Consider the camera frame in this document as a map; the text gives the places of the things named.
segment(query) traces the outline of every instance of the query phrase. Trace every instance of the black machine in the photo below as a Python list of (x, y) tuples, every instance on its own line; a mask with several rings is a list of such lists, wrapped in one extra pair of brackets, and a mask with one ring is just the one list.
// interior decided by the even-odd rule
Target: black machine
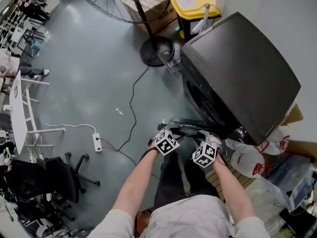
[(176, 134), (203, 129), (260, 145), (281, 123), (301, 85), (275, 46), (240, 13), (181, 50), (185, 94), (205, 121), (172, 119)]

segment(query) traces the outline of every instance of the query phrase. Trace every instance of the yellow bin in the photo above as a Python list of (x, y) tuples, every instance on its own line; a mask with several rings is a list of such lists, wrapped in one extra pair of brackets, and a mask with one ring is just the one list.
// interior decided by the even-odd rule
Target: yellow bin
[(171, 0), (171, 3), (177, 13), (180, 36), (186, 42), (198, 35), (192, 30), (204, 18), (206, 3), (210, 4), (208, 27), (212, 26), (215, 18), (221, 17), (220, 11), (212, 3), (212, 0)]

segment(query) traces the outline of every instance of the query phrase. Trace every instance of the black lid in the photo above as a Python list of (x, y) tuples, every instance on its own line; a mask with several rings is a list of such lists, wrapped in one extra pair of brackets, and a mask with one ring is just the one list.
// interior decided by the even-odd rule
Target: black lid
[(238, 12), (182, 52), (257, 145), (279, 125), (301, 88), (280, 52)]

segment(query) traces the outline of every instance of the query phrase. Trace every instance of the power strip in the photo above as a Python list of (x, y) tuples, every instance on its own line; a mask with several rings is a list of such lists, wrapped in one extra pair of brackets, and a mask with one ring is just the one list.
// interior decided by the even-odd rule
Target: power strip
[(100, 140), (99, 133), (94, 133), (93, 134), (93, 141), (94, 141), (95, 151), (96, 152), (101, 152), (102, 151), (102, 146), (101, 146), (101, 140)]

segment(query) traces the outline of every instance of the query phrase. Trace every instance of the black pants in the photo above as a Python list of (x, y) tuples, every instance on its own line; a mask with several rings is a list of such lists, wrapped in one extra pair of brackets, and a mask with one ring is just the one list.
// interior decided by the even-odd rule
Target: black pants
[(28, 17), (39, 20), (41, 22), (50, 19), (50, 17), (46, 14), (46, 12), (43, 11), (41, 7), (39, 7), (38, 5), (33, 6), (32, 8), (29, 8), (25, 14)]
[(204, 171), (197, 164), (189, 160), (185, 164), (184, 170), (190, 184), (188, 195), (185, 194), (177, 153), (173, 152), (165, 156), (154, 199), (155, 209), (196, 195), (210, 195), (219, 198), (216, 188), (206, 180)]
[(43, 68), (33, 68), (32, 64), (30, 64), (28, 61), (21, 60), (19, 64), (19, 71), (21, 71), (21, 75), (28, 75), (29, 77), (34, 77), (35, 75), (43, 75), (44, 69)]

